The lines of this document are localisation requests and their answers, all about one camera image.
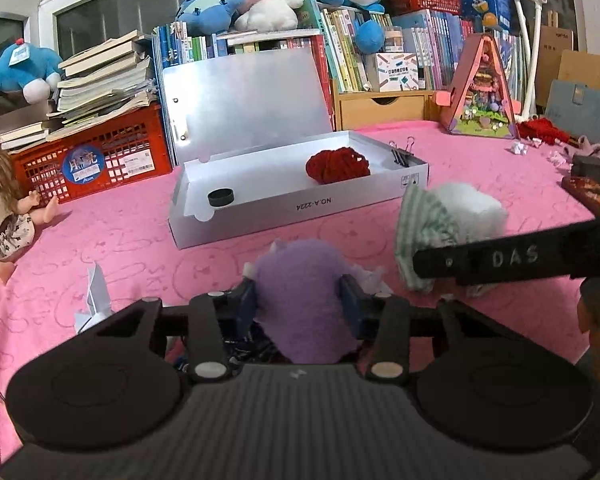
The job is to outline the wooden drawer organizer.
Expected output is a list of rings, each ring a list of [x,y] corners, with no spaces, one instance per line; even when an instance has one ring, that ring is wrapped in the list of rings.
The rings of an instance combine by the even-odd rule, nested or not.
[[[388,122],[404,120],[434,120],[440,108],[434,104],[434,92],[408,90],[398,92],[348,92],[340,93],[336,82],[332,84],[335,128],[358,130]]]

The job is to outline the small crumpled paper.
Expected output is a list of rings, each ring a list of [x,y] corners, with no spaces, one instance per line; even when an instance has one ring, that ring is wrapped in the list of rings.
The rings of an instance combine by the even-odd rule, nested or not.
[[[528,151],[528,145],[516,140],[512,142],[509,151],[514,155],[525,155]]]

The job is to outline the blue plush toy left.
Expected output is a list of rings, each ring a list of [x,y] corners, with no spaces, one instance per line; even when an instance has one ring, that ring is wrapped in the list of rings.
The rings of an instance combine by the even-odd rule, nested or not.
[[[21,92],[28,104],[48,101],[64,74],[61,63],[54,50],[18,39],[0,56],[0,93]]]

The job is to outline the translucent plastic file box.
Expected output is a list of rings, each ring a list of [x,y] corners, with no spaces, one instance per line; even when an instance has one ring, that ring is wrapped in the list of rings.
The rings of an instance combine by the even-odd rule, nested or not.
[[[200,246],[394,200],[427,185],[429,166],[394,162],[389,144],[334,131],[309,50],[273,50],[162,68],[160,99],[176,166],[169,226],[177,248]],[[318,184],[316,153],[353,148],[370,175]],[[231,188],[214,208],[208,193]]]

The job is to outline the green checkered scrunchie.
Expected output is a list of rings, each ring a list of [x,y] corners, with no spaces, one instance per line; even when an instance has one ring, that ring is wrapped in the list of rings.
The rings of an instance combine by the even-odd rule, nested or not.
[[[459,232],[457,223],[433,192],[416,185],[406,189],[396,225],[394,256],[408,290],[428,294],[434,288],[432,278],[420,278],[415,272],[415,252],[455,245]]]

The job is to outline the navy floral scrunchie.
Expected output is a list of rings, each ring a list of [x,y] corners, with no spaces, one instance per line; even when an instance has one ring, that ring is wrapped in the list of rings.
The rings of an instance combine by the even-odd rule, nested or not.
[[[223,344],[228,366],[234,370],[245,364],[290,363],[267,336],[260,339],[226,340]],[[172,348],[166,352],[166,362],[172,364],[177,370],[184,370],[188,365],[188,356],[181,339],[174,341]]]

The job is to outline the black round puck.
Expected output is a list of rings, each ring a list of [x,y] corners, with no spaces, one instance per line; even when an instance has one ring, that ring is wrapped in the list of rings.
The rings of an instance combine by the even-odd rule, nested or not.
[[[208,193],[208,202],[211,207],[225,207],[235,200],[235,193],[231,188],[217,188]]]

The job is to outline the red knitted scrunchie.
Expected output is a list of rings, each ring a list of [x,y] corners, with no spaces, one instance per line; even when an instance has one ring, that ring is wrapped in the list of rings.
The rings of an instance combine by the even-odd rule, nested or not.
[[[306,162],[306,174],[318,184],[332,184],[370,175],[370,163],[353,148],[324,150]]]

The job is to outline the red plastic crate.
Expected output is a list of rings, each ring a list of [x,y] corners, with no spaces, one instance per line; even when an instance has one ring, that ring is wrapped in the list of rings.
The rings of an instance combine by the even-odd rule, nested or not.
[[[93,128],[10,156],[23,192],[67,203],[172,170],[154,103]]]

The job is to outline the black binder clips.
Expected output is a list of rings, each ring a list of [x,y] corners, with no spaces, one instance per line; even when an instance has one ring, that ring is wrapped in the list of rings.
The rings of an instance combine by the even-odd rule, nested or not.
[[[391,148],[391,154],[394,162],[402,167],[408,167],[411,165],[413,158],[413,146],[415,143],[414,136],[408,136],[403,145],[399,145],[396,141],[391,140],[389,146]]]

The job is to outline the white fluffy scrunchie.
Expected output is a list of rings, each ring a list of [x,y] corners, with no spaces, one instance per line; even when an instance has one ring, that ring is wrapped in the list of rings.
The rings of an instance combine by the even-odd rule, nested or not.
[[[458,226],[460,244],[490,240],[505,233],[508,211],[494,197],[464,182],[448,182],[431,190]]]

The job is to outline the white paper crane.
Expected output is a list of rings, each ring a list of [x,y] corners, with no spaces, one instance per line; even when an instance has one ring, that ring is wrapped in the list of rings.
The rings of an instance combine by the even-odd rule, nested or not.
[[[97,262],[87,272],[85,303],[86,310],[74,315],[74,330],[77,335],[105,321],[114,313],[104,272]]]

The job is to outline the brown haired baby doll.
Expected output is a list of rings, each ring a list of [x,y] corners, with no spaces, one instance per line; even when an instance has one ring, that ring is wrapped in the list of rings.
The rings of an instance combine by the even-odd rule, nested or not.
[[[17,257],[34,241],[36,229],[58,215],[58,197],[43,206],[38,191],[23,195],[9,156],[0,150],[0,282],[15,272]]]

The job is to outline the stack of books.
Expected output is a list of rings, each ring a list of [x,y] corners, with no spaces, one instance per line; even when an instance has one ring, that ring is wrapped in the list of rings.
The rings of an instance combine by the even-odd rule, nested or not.
[[[136,30],[57,64],[50,99],[0,117],[0,148],[18,153],[155,102],[149,40]]]

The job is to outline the row of upright books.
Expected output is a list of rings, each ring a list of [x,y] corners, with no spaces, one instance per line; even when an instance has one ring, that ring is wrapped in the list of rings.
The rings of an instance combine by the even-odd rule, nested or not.
[[[162,68],[229,55],[306,49],[314,57],[330,128],[337,130],[332,84],[336,82],[340,93],[378,92],[374,75],[377,53],[364,55],[354,42],[358,26],[365,22],[361,12],[346,6],[329,9],[317,0],[306,0],[300,14],[308,21],[306,27],[282,32],[247,30],[239,34],[191,37],[183,22],[161,26],[154,37],[158,85]],[[430,23],[412,27],[410,33],[416,46],[405,53],[416,56],[419,52],[429,53],[431,47],[425,40],[433,30],[434,25]]]

